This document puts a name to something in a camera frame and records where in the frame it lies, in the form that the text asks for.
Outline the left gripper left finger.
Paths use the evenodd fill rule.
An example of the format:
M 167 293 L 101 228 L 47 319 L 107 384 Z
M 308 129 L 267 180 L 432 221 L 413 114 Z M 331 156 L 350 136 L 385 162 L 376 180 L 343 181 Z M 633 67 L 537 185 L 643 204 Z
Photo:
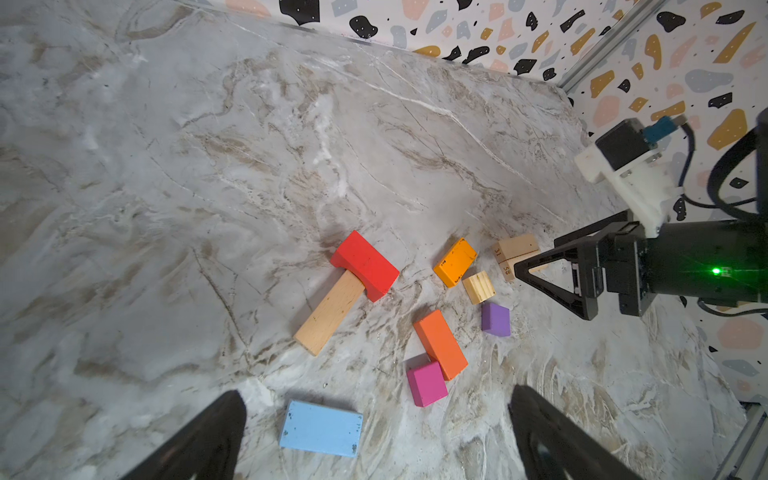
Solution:
M 247 411 L 236 390 L 219 396 L 126 479 L 232 479 Z

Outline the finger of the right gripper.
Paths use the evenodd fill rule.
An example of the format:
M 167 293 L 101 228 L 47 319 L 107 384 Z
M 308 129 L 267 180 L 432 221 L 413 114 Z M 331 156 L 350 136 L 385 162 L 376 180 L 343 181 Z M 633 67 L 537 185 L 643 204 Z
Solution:
M 514 276 L 576 317 L 593 320 L 603 292 L 599 240 L 594 235 L 556 238 L 551 249 L 518 261 Z
M 621 234 L 627 228 L 632 229 L 634 225 L 634 214 L 630 210 L 623 210 L 573 232 L 557 237 L 554 240 L 554 247 L 577 248 L 579 245 L 599 243 L 606 238 Z

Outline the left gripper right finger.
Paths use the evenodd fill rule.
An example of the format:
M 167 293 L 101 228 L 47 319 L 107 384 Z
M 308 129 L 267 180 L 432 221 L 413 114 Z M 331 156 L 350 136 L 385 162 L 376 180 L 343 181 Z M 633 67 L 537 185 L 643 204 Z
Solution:
M 527 478 L 639 477 L 533 388 L 515 386 L 508 411 Z

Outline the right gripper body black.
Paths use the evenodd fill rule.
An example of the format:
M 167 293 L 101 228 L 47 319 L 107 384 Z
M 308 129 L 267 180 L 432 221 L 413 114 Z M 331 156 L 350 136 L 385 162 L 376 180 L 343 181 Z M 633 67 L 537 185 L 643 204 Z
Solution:
M 738 220 L 664 225 L 647 238 L 633 222 L 600 249 L 607 290 L 624 315 L 642 316 L 658 295 L 710 304 L 767 301 L 767 225 Z

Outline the light blue wood block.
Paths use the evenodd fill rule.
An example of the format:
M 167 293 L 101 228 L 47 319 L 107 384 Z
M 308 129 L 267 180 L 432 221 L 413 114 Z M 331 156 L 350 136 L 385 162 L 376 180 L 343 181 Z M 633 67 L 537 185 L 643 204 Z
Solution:
M 362 414 L 292 400 L 281 429 L 281 448 L 355 458 L 360 451 Z

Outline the orange-red wood block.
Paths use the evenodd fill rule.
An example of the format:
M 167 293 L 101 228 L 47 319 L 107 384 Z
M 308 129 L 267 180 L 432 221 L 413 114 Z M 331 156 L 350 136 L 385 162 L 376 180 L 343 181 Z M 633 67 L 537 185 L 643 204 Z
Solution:
M 468 361 L 440 310 L 414 323 L 416 333 L 429 358 L 439 363 L 445 381 L 453 380 Z

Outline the yellow-orange wood block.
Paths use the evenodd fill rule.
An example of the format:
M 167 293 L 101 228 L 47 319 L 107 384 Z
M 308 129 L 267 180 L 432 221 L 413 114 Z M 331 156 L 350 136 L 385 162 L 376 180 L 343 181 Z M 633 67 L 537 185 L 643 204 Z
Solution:
M 465 238 L 460 238 L 438 261 L 433 271 L 447 288 L 455 287 L 478 254 Z

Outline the long natural wood block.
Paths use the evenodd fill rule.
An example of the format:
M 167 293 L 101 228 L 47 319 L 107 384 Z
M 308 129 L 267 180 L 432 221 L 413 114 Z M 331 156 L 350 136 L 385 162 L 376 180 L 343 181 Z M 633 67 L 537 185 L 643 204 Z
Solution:
M 294 339 L 313 356 L 318 356 L 364 290 L 364 284 L 346 270 L 303 323 Z

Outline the red wood block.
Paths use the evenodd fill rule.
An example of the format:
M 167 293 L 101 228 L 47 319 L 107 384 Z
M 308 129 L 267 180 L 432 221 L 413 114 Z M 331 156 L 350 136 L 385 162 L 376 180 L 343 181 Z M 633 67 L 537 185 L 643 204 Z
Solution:
M 359 232 L 352 231 L 330 260 L 337 268 L 352 272 L 364 285 L 372 302 L 384 297 L 400 271 L 378 252 Z

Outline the purple wood cube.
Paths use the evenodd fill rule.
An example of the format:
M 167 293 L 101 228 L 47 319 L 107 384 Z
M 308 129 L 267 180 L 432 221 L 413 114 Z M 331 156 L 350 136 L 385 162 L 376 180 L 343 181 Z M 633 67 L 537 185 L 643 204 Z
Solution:
M 509 337 L 511 335 L 511 313 L 508 308 L 492 302 L 484 302 L 481 310 L 481 329 L 483 332 L 497 337 Z

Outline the small natural wood cube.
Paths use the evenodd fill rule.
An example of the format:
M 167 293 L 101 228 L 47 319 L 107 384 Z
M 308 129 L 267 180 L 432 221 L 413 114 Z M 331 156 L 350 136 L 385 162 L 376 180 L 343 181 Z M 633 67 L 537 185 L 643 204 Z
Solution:
M 496 295 L 496 290 L 486 271 L 480 271 L 463 279 L 462 284 L 473 305 L 479 305 Z

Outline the magenta wood cube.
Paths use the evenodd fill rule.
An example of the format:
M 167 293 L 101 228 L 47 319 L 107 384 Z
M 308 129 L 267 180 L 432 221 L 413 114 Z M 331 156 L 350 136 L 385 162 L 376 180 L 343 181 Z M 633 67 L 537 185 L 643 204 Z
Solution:
M 427 407 L 448 396 L 440 364 L 431 362 L 407 372 L 413 400 L 418 407 Z

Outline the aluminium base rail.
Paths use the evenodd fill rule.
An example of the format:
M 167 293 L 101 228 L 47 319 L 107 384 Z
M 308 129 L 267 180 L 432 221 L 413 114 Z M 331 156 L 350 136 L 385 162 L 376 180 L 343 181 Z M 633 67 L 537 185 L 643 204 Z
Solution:
M 767 410 L 747 405 L 747 423 L 725 457 L 715 480 L 767 480 Z

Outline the right frame aluminium post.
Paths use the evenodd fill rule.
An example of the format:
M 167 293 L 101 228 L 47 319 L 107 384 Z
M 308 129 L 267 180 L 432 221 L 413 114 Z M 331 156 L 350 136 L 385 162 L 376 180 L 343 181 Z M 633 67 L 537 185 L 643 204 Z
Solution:
M 598 68 L 611 53 L 621 46 L 645 22 L 655 16 L 667 0 L 641 0 L 607 31 L 596 45 L 563 75 L 558 87 L 570 93 L 589 74 Z

